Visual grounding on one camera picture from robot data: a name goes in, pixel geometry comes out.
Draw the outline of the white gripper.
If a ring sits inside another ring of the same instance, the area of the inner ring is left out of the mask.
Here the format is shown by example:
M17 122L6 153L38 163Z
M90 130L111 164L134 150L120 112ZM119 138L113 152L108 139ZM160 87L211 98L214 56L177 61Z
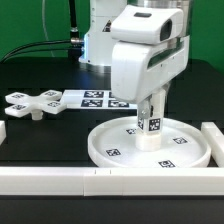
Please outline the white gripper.
M111 65L112 94L120 101L140 102L137 108L140 129L147 126L151 117L151 101L146 98L157 90L157 97L166 100L171 86L169 81L187 66L189 37L182 38L180 43L178 51L152 66L149 66L151 59L168 48L167 42L151 46L119 41L114 46Z

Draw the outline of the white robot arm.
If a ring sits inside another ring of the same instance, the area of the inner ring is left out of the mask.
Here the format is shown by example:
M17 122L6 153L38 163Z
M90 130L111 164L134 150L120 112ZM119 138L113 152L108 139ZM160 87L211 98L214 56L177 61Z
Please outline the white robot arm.
M111 73L113 96L138 106L138 126L158 131L164 100L156 94L187 65L191 0L90 0L80 62Z

